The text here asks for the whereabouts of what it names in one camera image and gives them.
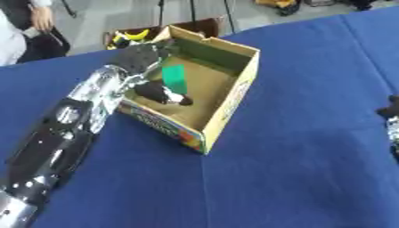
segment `gray floor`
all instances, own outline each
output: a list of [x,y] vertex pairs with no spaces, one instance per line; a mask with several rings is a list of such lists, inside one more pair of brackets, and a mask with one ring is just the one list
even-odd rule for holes
[[[71,54],[87,53],[103,49],[102,33],[115,29],[140,28],[156,25],[159,16],[157,3],[159,0],[67,0],[70,6],[78,11],[78,17],[68,16],[59,0],[53,8],[56,13],[56,24],[60,31],[72,44]],[[198,17],[224,18],[221,35],[231,33],[223,0],[197,0]],[[354,9],[335,4],[326,7],[310,7],[302,5],[300,11],[289,17],[276,15],[275,10],[254,4],[254,0],[230,0],[234,23],[238,30],[254,27],[308,20],[353,12]],[[378,1],[374,8],[398,5],[397,2]],[[189,0],[166,0],[165,23],[189,21]]]

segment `robotic arm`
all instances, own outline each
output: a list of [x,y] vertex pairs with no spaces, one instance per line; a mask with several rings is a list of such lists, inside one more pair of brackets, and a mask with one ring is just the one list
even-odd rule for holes
[[[121,50],[44,116],[7,160],[0,184],[1,228],[24,228],[34,221],[52,191],[83,161],[124,92],[148,86],[147,75],[168,56],[172,43]],[[167,96],[157,100],[171,102]]]

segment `cardboard box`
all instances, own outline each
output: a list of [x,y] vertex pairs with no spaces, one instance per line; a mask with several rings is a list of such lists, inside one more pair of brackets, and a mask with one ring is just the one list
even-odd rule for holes
[[[119,110],[208,154],[257,76],[259,50],[172,26],[154,41],[170,37],[179,52],[163,65],[184,65],[188,95],[194,104],[163,105],[129,91]],[[151,78],[161,78],[160,70]]]

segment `green block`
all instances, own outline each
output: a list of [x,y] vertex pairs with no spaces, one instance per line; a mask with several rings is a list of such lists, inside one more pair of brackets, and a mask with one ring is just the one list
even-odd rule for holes
[[187,82],[184,78],[184,65],[162,69],[162,80],[167,88],[176,94],[187,94]]

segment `blue tablecloth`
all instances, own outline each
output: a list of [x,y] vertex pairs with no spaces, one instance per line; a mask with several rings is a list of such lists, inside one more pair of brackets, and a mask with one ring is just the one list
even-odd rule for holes
[[[262,50],[260,71],[209,156],[117,114],[34,227],[399,227],[375,114],[399,89],[398,20],[392,8],[227,37]],[[0,159],[111,55],[0,69]]]

